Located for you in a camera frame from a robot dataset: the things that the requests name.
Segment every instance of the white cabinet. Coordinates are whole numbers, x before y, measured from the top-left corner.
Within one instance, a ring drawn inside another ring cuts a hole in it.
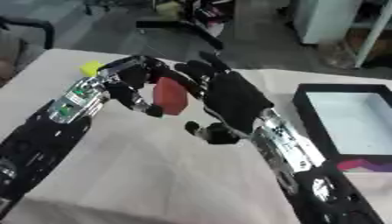
[[[342,40],[363,0],[298,0],[294,27],[303,44]]]

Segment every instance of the red block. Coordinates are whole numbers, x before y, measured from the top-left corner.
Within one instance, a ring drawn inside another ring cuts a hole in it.
[[[166,115],[177,116],[187,106],[188,98],[184,87],[175,80],[163,77],[153,91],[154,104],[161,106]]]

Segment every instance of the yellow object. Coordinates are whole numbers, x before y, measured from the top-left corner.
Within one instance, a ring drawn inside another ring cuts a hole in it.
[[[157,13],[168,19],[179,19],[180,10],[181,5],[174,1],[157,5]]]
[[[80,71],[86,75],[87,77],[95,77],[97,70],[103,67],[103,64],[100,63],[99,61],[92,60],[89,61],[88,63],[84,64],[83,66],[80,67]]]

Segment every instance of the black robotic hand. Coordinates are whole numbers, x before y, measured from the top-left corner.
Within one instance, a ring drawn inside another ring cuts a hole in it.
[[[201,52],[200,57],[206,63],[191,60],[177,64],[175,68],[192,79],[188,81],[188,91],[205,103],[209,115],[221,122],[205,129],[196,122],[189,122],[185,128],[210,144],[235,144],[252,133],[253,123],[260,112],[274,104],[216,56]]]
[[[164,71],[170,70],[159,59],[149,56],[134,55],[118,59],[98,69],[104,75],[117,74],[119,81],[105,83],[112,99],[117,99],[129,109],[141,110],[149,116],[161,117],[163,110],[158,105],[147,104],[138,90],[145,83],[156,83]]]

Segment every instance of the robotic thumb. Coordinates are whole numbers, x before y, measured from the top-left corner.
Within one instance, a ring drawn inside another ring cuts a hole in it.
[[[193,136],[206,140],[209,144],[236,144],[240,138],[226,128],[222,122],[214,122],[206,128],[196,122],[187,122],[185,129]]]

